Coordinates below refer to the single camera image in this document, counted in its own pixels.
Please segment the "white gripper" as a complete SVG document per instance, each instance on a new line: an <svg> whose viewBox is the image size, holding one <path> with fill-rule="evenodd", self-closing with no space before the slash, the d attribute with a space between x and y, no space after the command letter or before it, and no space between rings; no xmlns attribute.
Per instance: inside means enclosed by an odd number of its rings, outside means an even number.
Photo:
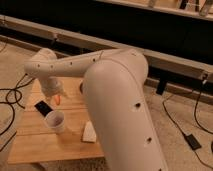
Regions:
<svg viewBox="0 0 213 171"><path fill-rule="evenodd" d="M64 92L62 82L56 77L43 78L41 80L41 90L46 97Z"/></svg>

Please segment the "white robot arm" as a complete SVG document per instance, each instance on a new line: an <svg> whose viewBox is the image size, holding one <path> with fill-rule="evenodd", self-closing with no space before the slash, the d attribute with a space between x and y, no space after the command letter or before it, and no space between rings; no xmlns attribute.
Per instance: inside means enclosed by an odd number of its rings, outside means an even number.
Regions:
<svg viewBox="0 0 213 171"><path fill-rule="evenodd" d="M168 171L145 100L148 62L135 49L107 49L59 59L47 48L24 64L47 96L60 77L81 77L90 120L111 171Z"/></svg>

